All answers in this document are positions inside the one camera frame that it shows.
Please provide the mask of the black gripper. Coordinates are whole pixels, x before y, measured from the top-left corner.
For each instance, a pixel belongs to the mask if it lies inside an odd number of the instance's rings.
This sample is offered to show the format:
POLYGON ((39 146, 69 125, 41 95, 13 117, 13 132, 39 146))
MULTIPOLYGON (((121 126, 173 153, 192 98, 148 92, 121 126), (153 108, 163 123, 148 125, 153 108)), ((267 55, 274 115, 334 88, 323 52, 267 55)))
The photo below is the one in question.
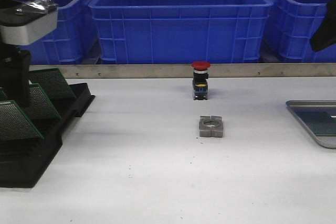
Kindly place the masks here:
POLYGON ((29 98, 29 67, 31 53, 18 46, 1 43, 1 88, 7 98, 27 107, 29 98))

